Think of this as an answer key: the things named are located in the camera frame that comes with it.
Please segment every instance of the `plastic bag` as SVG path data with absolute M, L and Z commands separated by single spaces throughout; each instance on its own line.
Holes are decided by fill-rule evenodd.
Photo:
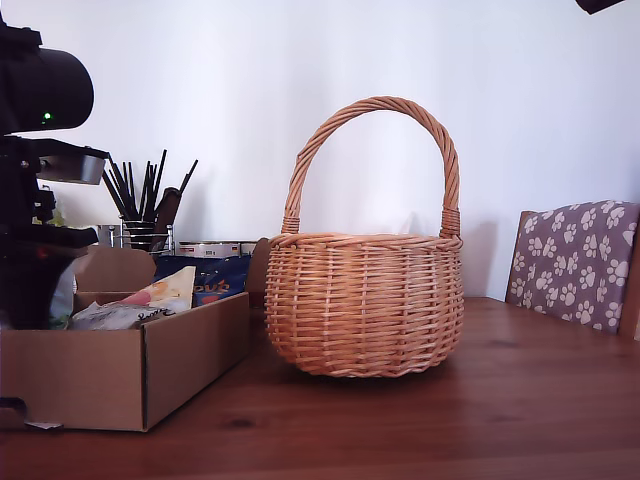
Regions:
M 191 308 L 196 268 L 179 272 L 152 283 L 139 292 L 105 305 L 93 302 L 76 313 L 70 322 L 74 330 L 122 330 Z

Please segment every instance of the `basket handle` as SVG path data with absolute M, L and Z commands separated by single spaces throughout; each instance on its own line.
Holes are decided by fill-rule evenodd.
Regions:
M 329 135 L 341 125 L 363 113 L 376 110 L 391 110 L 404 113 L 414 118 L 433 136 L 444 160 L 444 200 L 442 202 L 442 228 L 440 236 L 451 238 L 460 236 L 460 212 L 458 211 L 458 195 L 460 178 L 458 174 L 458 154 L 453 141 L 440 122 L 417 103 L 399 97 L 371 97 L 360 100 L 348 107 L 338 110 L 309 139 L 298 154 L 296 167 L 289 183 L 289 196 L 284 209 L 282 233 L 298 233 L 300 228 L 300 196 L 307 176 L 311 160 Z

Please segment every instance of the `wicker basket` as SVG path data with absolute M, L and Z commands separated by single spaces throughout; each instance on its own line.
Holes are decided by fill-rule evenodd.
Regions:
M 314 155 L 339 126 L 374 110 L 417 120 L 444 159 L 439 237 L 298 233 L 300 195 Z M 399 377 L 438 365 L 462 327 L 458 158 L 447 130 L 414 102 L 373 97 L 327 120 L 298 155 L 282 235 L 271 240 L 267 331 L 306 372 Z

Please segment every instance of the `blue package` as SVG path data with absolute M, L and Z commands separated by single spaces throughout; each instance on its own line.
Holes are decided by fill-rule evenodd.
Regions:
M 196 267 L 193 305 L 199 307 L 244 292 L 251 255 L 229 258 L 162 256 L 156 260 L 154 282 L 186 266 Z

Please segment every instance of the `wooden table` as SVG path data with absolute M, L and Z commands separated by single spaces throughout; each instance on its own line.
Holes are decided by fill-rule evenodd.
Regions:
M 469 299 L 442 365 L 312 377 L 263 334 L 150 433 L 20 432 L 3 479 L 638 479 L 640 345 Z

